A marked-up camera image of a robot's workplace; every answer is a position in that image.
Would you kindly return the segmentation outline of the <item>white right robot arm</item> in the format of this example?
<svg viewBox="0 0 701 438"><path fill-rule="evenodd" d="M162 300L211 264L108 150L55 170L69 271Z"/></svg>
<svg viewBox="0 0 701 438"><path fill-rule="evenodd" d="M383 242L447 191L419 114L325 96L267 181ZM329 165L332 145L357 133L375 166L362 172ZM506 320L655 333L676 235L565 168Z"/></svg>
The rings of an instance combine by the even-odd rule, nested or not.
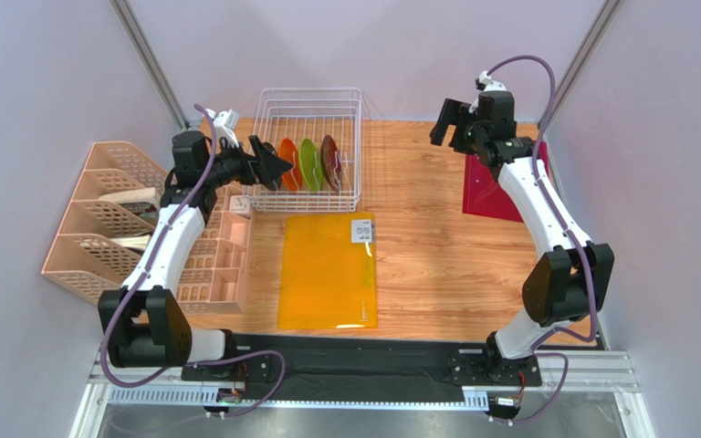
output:
<svg viewBox="0 0 701 438"><path fill-rule="evenodd" d="M574 222L548 178L537 143L517 135L513 95L483 91L476 105L446 99L430 132L440 146L448 128L455 132L450 147L480 161L510 197L528 228L539 257L522 286L523 308L505 327L491 333L476 373L487 382L520 382L537 364L536 349L570 324L591 322L598 334L614 264L607 244L596 244Z"/></svg>

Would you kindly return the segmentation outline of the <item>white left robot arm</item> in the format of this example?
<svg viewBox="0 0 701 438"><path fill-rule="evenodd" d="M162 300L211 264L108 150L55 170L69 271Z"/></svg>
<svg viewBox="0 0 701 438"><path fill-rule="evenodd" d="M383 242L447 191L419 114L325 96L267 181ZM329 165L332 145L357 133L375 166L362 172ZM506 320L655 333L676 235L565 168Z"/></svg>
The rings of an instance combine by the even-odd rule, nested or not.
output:
<svg viewBox="0 0 701 438"><path fill-rule="evenodd" d="M229 333L192 328L177 302L183 270L229 183L272 185L290 172L256 135L251 152L235 140L209 139L199 130L173 137L174 166L164 184L157 226L141 260L120 288L98 301L103 350L116 368L172 368L220 360Z"/></svg>

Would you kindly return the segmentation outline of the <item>green plate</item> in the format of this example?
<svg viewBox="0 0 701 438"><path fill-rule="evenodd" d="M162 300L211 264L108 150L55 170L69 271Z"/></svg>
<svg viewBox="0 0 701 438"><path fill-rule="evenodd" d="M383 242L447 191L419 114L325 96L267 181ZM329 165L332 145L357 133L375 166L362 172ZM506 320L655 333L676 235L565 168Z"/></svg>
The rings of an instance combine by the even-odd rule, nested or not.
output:
<svg viewBox="0 0 701 438"><path fill-rule="evenodd" d="M298 163L308 189L311 192L319 192L323 184L323 174L318 148L312 140L303 139L299 144Z"/></svg>

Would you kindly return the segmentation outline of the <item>dark red floral plate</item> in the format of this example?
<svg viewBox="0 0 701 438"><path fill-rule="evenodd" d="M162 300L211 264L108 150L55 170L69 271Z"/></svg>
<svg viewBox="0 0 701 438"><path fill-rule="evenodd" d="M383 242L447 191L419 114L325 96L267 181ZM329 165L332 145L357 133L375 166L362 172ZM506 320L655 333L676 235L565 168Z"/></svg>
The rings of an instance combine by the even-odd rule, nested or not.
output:
<svg viewBox="0 0 701 438"><path fill-rule="evenodd" d="M327 184L333 191L339 192L342 186L340 151L336 141L330 135L323 137L320 155Z"/></svg>

